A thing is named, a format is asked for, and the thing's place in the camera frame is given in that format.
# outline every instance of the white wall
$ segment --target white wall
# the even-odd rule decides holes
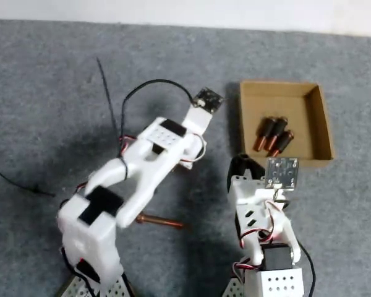
[[[371,0],[0,0],[0,19],[295,30],[371,36]]]

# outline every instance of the copper pin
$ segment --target copper pin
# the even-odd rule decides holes
[[[267,140],[265,145],[265,150],[272,150],[275,142],[278,140],[278,137],[283,133],[284,128],[287,126],[288,120],[284,116],[276,120],[275,125],[273,126],[272,133]]]
[[[264,147],[267,138],[271,135],[276,120],[274,118],[265,118],[258,129],[258,137],[254,143],[254,150],[259,152]]]
[[[136,222],[139,224],[147,222],[147,223],[154,223],[154,224],[159,224],[159,225],[166,225],[166,226],[175,227],[177,229],[182,229],[184,227],[184,224],[182,222],[170,220],[168,218],[156,217],[154,215],[146,215],[143,212],[141,212],[136,217]]]
[[[294,139],[294,133],[292,130],[284,131],[275,143],[275,147],[270,153],[271,157],[276,157],[282,153],[289,143]]]

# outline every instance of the white robotic arm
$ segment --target white robotic arm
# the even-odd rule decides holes
[[[102,289],[124,271],[115,245],[116,227],[127,228],[135,220],[176,165],[191,169],[205,153],[202,134],[223,98],[205,88],[194,100],[182,124],[156,118],[122,160],[112,159],[90,176],[85,197],[75,194],[58,213],[69,263]],[[107,189],[125,178],[137,182],[126,200]]]
[[[245,297],[304,295],[302,270],[296,266],[301,249],[283,212],[288,203],[283,194],[295,188],[297,169],[296,158],[269,158],[265,173],[247,155],[231,162],[228,199],[245,249],[244,259],[234,263],[233,269]],[[238,269],[244,271],[240,277]]]

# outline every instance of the cardboard box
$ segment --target cardboard box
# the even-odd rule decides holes
[[[253,146],[258,127],[268,116],[287,117],[286,129],[295,135],[279,157],[300,158],[301,167],[323,167],[334,159],[325,99],[317,84],[243,81],[240,106],[244,152],[262,166],[267,151],[256,152]]]

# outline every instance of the gray carpet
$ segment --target gray carpet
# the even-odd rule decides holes
[[[371,296],[371,38],[135,25],[0,21],[0,172],[56,193],[39,196],[0,178],[0,296],[52,296],[69,273],[59,254],[60,201],[112,158],[116,144],[95,57],[116,114],[124,95],[153,78],[228,102],[205,135],[206,157],[162,183],[146,212],[192,226],[136,225],[117,245],[140,296],[219,296],[242,255],[226,202],[226,172],[239,150],[242,79],[322,85],[338,157],[301,170],[289,216],[309,249],[315,296]],[[181,91],[151,86],[128,105],[127,132],[156,116],[180,121]],[[305,289],[311,281],[302,258]]]

